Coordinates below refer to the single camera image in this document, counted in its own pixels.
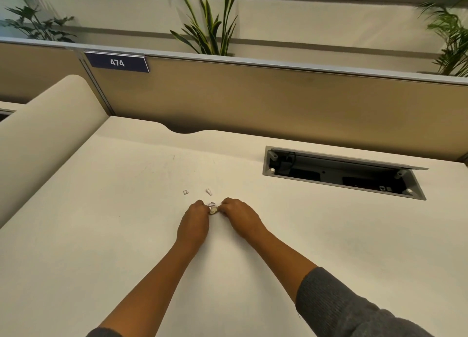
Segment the forearm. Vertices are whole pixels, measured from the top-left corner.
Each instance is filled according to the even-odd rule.
[[[196,251],[179,243],[138,283],[99,327],[123,337],[154,337]]]
[[[247,241],[269,266],[292,301],[296,303],[296,294],[302,280],[317,266],[266,229]]]

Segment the number 474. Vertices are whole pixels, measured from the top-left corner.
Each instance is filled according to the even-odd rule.
[[[114,66],[123,66],[123,67],[125,67],[125,64],[124,64],[124,62],[122,60],[110,59],[110,64],[114,65]]]

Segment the beige curved panel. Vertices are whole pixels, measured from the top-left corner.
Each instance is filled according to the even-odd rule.
[[[83,77],[107,110],[74,51],[0,43],[0,99],[26,104],[70,74]]]
[[[455,161],[468,87],[147,57],[151,73],[92,68],[118,116],[176,131],[263,135]]]

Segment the gray sweater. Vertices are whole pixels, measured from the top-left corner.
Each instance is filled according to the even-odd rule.
[[[432,337],[411,321],[357,296],[323,268],[302,280],[296,309],[317,337]],[[108,328],[96,328],[87,337],[122,337]]]

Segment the white wall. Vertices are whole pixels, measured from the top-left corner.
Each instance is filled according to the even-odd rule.
[[[197,0],[191,0],[199,11]],[[187,9],[182,0],[42,0],[51,13],[74,15],[74,25],[136,32],[180,31]],[[221,12],[223,0],[210,0]],[[238,15],[236,39],[358,47],[366,49],[437,53],[443,45],[425,30],[412,6],[371,5],[298,0],[237,0],[232,11]],[[150,41],[144,37],[80,34],[80,41],[183,50],[173,40]],[[304,61],[343,66],[432,71],[429,59],[318,51],[259,45],[235,45],[237,56]]]

